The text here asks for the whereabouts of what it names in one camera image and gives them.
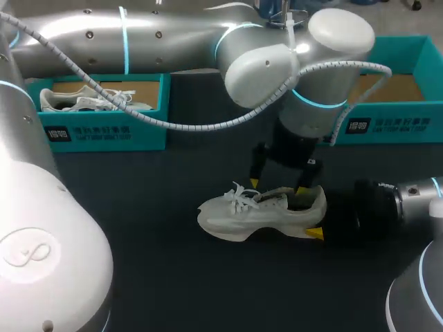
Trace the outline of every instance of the white sneaker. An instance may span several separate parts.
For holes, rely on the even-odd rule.
[[[106,89],[126,105],[137,111],[149,110],[152,107],[141,102],[131,102],[135,91],[117,91]],[[78,112],[78,111],[116,111],[118,107],[105,100],[89,86],[83,86],[74,93],[55,93],[49,89],[40,92],[40,104],[43,112]]]
[[[326,213],[326,197],[322,187],[307,189],[297,197],[315,196],[307,210],[288,210],[291,188],[279,188],[264,194],[246,190],[241,185],[224,196],[203,203],[197,220],[209,234],[228,241],[244,241],[260,228],[270,227],[290,237],[308,238],[306,229],[315,227]],[[256,194],[249,198],[247,193]]]

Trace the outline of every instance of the logo on box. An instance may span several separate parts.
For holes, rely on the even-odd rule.
[[[51,142],[70,142],[71,136],[64,126],[47,126],[44,131]]]
[[[371,118],[350,118],[347,122],[346,133],[366,133],[370,123]]]

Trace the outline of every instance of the teal box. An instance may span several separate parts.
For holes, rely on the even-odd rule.
[[[159,82],[157,109],[141,111],[157,120],[168,120],[171,77],[169,74],[92,75],[98,82]],[[77,82],[76,76],[36,80],[28,93],[37,110],[39,94],[56,82]],[[39,112],[53,152],[164,150],[166,129],[137,120],[122,111]]]
[[[342,124],[336,144],[443,142],[443,57],[430,37],[378,37],[369,60],[412,74],[424,101],[360,104]]]

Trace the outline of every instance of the shoelace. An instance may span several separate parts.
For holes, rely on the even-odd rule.
[[[232,202],[230,205],[230,212],[232,214],[241,213],[243,211],[247,211],[249,207],[252,207],[254,209],[258,209],[259,205],[256,201],[253,199],[250,199],[249,197],[246,197],[244,193],[246,192],[252,192],[254,194],[259,194],[257,190],[252,189],[244,189],[241,185],[239,185],[236,182],[233,182],[237,189],[234,191],[234,189],[231,189],[229,192],[225,193],[224,198],[227,201]]]
[[[113,93],[114,97],[122,100],[124,105],[126,105],[128,102],[131,102],[132,95],[136,94],[135,90],[119,91],[119,90],[105,89],[105,91],[108,93]],[[90,101],[94,102],[98,108],[102,107],[102,108],[108,109],[110,111],[117,111],[118,110],[117,106],[108,102],[101,95],[98,95],[97,98],[91,98],[91,97],[82,97],[82,98],[84,98],[85,100],[90,100]]]

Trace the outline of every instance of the white cable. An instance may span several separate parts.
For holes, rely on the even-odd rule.
[[[295,21],[292,19],[292,12],[288,12],[286,19],[286,30],[288,31],[289,50],[291,51],[291,77],[298,78],[299,74],[297,73],[297,70],[300,68],[300,65],[298,63],[296,54],[296,35],[293,31],[293,26],[295,26],[295,24]],[[289,90],[295,88],[297,83],[298,80],[294,79],[291,86],[289,87]]]
[[[108,100],[110,103],[124,111],[126,114],[129,114],[130,116],[133,116],[136,119],[139,119],[143,122],[149,123],[151,125],[162,127],[166,129],[173,129],[173,130],[179,130],[179,131],[215,131],[220,129],[225,129],[229,127],[234,127],[236,125],[239,125],[243,122],[246,122],[258,114],[260,114],[263,110],[265,110],[270,104],[274,103],[276,100],[278,100],[280,97],[282,97],[289,89],[292,89],[293,85],[296,83],[296,80],[298,76],[292,75],[290,78],[288,78],[284,83],[278,88],[278,90],[273,93],[273,95],[265,102],[263,102],[259,107],[256,109],[248,112],[247,114],[240,116],[236,119],[220,122],[217,124],[204,124],[204,125],[190,125],[190,124],[176,124],[166,121],[157,120],[154,118],[151,118],[149,116],[145,116],[142,113],[139,113],[132,109],[131,107],[128,107],[125,105],[123,100],[120,100],[118,98],[114,98],[112,95],[110,95],[108,92],[106,92],[96,81],[94,81],[88,74],[86,74],[77,64],[75,64],[71,59],[69,59],[56,45],[51,43],[49,40],[47,40],[45,37],[43,37],[41,34],[39,34],[37,31],[29,28],[24,22],[20,21],[16,17],[13,17],[9,14],[6,14],[5,12],[0,12],[0,20],[5,21],[6,23],[9,23],[21,31],[25,32],[27,35],[30,35],[32,38],[36,39],[41,45],[44,47],[47,47],[52,53],[54,53],[63,63],[65,63],[77,76],[82,78],[87,84],[89,84],[97,93],[99,93],[104,99]],[[295,43],[295,37],[293,34],[291,34],[290,30],[288,29],[289,33],[289,43],[294,44]],[[292,66],[292,72],[294,73],[295,66]],[[368,68],[376,71],[384,72],[386,75],[391,76],[392,73],[388,67],[382,66],[380,64],[371,64],[369,62],[357,62],[357,61],[335,61],[335,62],[325,62],[323,64],[316,64],[313,66],[308,66],[304,69],[302,69],[299,72],[299,76],[308,74],[312,71],[318,71],[325,68],[333,68],[333,67],[359,67],[359,68]],[[384,79],[378,81],[371,89],[366,91],[358,100],[357,102],[361,102],[364,99],[366,99],[372,92],[374,92],[376,89],[378,89],[382,84],[384,83]],[[341,117],[343,117],[340,120],[337,120],[337,127],[336,129],[340,129],[341,123],[343,122],[346,115],[354,108],[354,105],[348,107],[344,112],[342,112]]]
[[[302,69],[300,71],[300,76],[311,73],[313,71],[319,71],[326,68],[339,68],[339,67],[364,68],[364,69],[369,69],[371,71],[379,71],[380,73],[383,73],[385,75],[380,80],[378,80],[371,88],[366,90],[365,93],[361,94],[360,97],[357,98],[354,104],[351,104],[343,112],[341,112],[340,116],[337,118],[334,131],[332,132],[331,143],[330,143],[331,147],[335,145],[341,125],[343,124],[343,121],[346,119],[347,115],[351,113],[351,111],[354,109],[354,107],[357,104],[362,103],[376,90],[380,89],[386,83],[386,80],[392,76],[392,71],[390,70],[389,67],[384,66],[382,64],[373,64],[371,62],[363,62],[363,61],[330,61],[330,62],[323,62],[322,64],[314,64],[312,66],[307,66],[304,69]]]

